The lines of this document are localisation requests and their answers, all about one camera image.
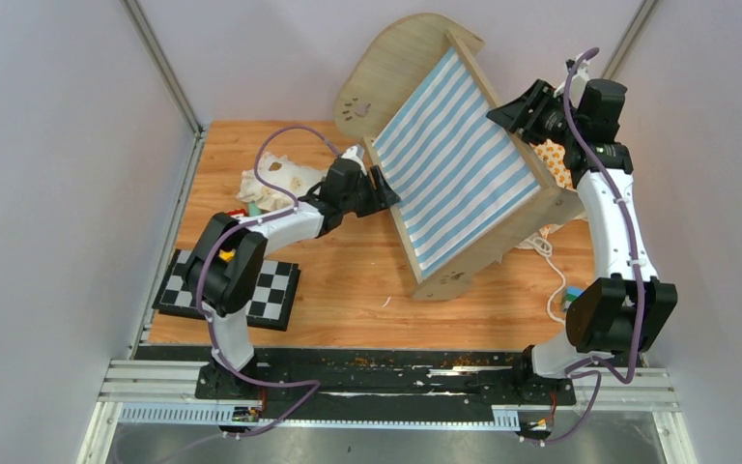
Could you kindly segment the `yellow duck print blanket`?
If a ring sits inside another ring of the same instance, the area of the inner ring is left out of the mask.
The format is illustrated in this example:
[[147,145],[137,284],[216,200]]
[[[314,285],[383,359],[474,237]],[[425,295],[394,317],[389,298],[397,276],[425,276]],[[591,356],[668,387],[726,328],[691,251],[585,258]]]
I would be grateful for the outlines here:
[[575,191],[570,171],[564,165],[564,147],[552,140],[532,145],[535,154],[540,158],[554,177],[560,188]]

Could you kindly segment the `wooden pet bed frame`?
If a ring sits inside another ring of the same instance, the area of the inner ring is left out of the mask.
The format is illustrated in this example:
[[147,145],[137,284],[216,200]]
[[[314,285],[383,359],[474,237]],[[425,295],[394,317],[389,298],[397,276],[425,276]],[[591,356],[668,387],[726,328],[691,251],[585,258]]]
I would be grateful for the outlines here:
[[333,105],[400,200],[391,210],[411,296],[448,301],[548,225],[583,212],[532,146],[492,122],[501,99],[476,62],[484,42],[454,20],[411,14],[367,47]]

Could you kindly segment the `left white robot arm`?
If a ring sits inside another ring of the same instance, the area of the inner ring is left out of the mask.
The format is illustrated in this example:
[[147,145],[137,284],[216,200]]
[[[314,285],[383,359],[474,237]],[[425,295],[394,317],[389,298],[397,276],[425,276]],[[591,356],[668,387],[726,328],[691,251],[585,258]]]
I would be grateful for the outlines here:
[[212,359],[223,369],[219,384],[235,399],[250,397],[257,380],[248,365],[255,349],[247,309],[267,255],[298,242],[321,238],[347,215],[364,218],[386,211],[400,196],[377,165],[364,167],[349,156],[336,159],[325,176],[291,206],[252,218],[214,215],[184,266],[184,281],[207,323]]

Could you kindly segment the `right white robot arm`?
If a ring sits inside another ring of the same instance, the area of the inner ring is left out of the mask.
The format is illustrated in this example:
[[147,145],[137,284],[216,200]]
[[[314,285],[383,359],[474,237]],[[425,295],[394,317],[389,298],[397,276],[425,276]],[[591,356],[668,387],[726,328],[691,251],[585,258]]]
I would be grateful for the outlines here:
[[677,290],[662,281],[645,250],[633,204],[633,163],[617,142],[624,85],[591,79],[575,107],[551,84],[537,80],[522,96],[492,109],[487,117],[524,142],[553,141],[565,150],[564,165],[589,222],[595,281],[569,306],[565,329],[530,346],[513,390],[537,403],[588,363],[608,365],[625,355],[634,365],[660,334],[677,305]]

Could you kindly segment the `white duck pillow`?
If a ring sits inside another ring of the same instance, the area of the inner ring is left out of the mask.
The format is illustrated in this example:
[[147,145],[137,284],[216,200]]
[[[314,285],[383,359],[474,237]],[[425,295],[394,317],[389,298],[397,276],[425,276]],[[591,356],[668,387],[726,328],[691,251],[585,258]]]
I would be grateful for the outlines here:
[[273,212],[292,206],[292,196],[305,196],[324,176],[324,170],[268,153],[261,157],[257,172],[250,168],[242,173],[236,197],[243,203],[253,203],[263,212]]

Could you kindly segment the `blue striped mattress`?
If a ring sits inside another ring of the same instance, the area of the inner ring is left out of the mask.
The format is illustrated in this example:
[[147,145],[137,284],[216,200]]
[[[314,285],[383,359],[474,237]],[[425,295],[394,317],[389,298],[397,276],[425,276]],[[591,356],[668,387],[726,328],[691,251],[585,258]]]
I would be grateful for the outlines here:
[[450,49],[376,137],[419,269],[429,276],[541,186]]

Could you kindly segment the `yellow plastic block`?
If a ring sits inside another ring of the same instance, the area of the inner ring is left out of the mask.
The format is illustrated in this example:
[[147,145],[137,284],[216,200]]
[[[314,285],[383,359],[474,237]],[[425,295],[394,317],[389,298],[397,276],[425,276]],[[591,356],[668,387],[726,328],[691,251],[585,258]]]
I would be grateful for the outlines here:
[[225,263],[230,263],[233,261],[233,259],[236,256],[237,250],[235,248],[232,249],[219,249],[217,251],[217,257],[222,260]]

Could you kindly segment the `blue green small block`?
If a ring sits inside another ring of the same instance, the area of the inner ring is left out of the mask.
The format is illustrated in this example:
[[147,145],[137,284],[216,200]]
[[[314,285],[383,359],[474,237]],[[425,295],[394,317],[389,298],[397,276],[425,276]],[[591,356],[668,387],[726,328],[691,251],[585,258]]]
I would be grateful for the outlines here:
[[561,311],[566,312],[569,307],[582,295],[583,289],[568,286],[562,294]]

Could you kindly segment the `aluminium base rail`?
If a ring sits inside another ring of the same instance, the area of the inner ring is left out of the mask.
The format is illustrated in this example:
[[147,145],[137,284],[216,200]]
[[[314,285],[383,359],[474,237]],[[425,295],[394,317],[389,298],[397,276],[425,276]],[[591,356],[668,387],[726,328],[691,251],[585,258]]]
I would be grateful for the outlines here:
[[518,381],[516,352],[260,348],[239,379],[204,346],[147,345],[110,363],[99,400],[122,422],[548,433],[585,410],[668,421],[680,411],[668,372],[629,384],[605,368]]

